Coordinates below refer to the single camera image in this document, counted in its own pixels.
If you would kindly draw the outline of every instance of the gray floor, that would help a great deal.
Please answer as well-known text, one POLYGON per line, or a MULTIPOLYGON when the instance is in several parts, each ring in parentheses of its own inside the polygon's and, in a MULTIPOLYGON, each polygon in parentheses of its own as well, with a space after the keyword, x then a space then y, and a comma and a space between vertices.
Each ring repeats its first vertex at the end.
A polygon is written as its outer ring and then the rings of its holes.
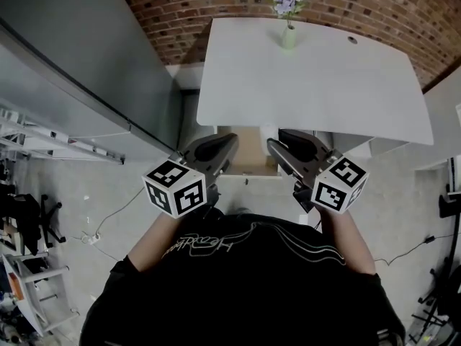
MULTIPOLYGON (((77 344, 85 315, 102 292, 115 260, 83 243, 82 231, 93 234, 105 216, 128 202, 142 187, 141 174, 151 163, 117 166, 85 161, 43 161, 17 163, 21 192, 35 197, 47 193, 62 202, 59 231, 68 242, 50 250, 56 262, 71 271, 64 283, 71 307, 81 316, 61 327, 63 345, 77 344)), ((444 169, 432 172, 401 170, 392 154, 368 163, 371 177, 360 199, 352 206, 360 231, 375 258, 387 260, 416 246, 428 235, 450 234, 452 220, 437 217, 437 198, 447 181, 444 169)), ((291 196, 289 181, 273 179, 221 178, 218 207, 245 206, 255 213, 298 221, 303 212, 291 196)), ((142 192, 125 210, 106 220, 102 237, 95 245, 121 260, 158 215, 142 192)), ((449 239, 423 245, 390 267, 377 262, 377 269, 389 299, 402 322, 409 326, 417 309, 417 298, 429 288, 429 270, 449 249, 449 239)), ((126 297, 136 297, 126 293, 126 297)))

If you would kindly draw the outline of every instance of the white metal rack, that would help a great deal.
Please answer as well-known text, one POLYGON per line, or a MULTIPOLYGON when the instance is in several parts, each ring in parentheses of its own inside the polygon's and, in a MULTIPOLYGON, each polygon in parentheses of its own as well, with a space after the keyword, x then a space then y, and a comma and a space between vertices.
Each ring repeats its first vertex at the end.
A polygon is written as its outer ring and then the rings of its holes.
POLYGON ((41 127, 24 115, 4 108, 0 108, 0 144, 5 151, 18 151, 37 158, 123 164, 121 155, 41 127))

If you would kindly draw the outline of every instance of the green vase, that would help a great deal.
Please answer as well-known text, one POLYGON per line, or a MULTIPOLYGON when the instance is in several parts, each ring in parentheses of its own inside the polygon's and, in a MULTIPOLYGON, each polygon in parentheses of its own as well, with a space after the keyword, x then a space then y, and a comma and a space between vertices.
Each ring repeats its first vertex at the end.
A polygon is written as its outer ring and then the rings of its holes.
POLYGON ((295 27, 290 25, 286 26, 282 33, 282 47, 291 50, 295 47, 296 43, 296 30, 295 27))

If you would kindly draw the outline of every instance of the fiducial marker cube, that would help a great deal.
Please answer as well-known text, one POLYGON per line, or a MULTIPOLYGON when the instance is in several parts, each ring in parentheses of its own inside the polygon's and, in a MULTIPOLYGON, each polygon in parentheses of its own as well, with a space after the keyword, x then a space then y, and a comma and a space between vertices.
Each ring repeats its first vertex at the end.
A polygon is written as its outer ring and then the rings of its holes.
POLYGON ((162 159, 143 175, 149 201, 173 218, 207 202, 205 175, 170 159, 162 159))
POLYGON ((369 175, 343 156, 316 177, 311 201, 342 214, 359 197, 369 175))

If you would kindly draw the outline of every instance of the white table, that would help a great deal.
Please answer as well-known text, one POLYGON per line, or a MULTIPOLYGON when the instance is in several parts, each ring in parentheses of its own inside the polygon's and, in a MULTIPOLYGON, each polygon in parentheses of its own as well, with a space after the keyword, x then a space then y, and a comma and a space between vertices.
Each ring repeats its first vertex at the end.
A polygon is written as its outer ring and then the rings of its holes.
POLYGON ((304 22, 294 23, 296 47, 284 50, 279 41, 285 25, 267 18, 213 20, 199 124, 384 138, 376 145, 380 152, 396 146, 394 140, 433 144, 421 87, 405 53, 304 22))
POLYGON ((30 325, 34 327, 37 333, 43 337, 47 332, 61 325, 62 323, 75 319, 79 316, 79 313, 69 314, 67 317, 50 323, 44 314, 40 302, 54 298, 55 296, 50 296, 47 298, 39 298, 37 291, 34 287, 34 281, 42 280, 45 278, 50 278, 55 275, 62 275, 64 272, 69 270, 68 267, 62 267, 54 270, 46 270, 38 274, 33 274, 30 270, 22 263, 22 260, 34 259, 38 257, 46 257, 47 252, 40 253, 37 255, 24 255, 14 257, 11 255, 2 255, 3 263, 5 270, 8 276, 12 273, 18 279, 22 295, 24 298, 22 300, 16 301, 16 305, 21 311, 25 319, 28 320, 30 325))

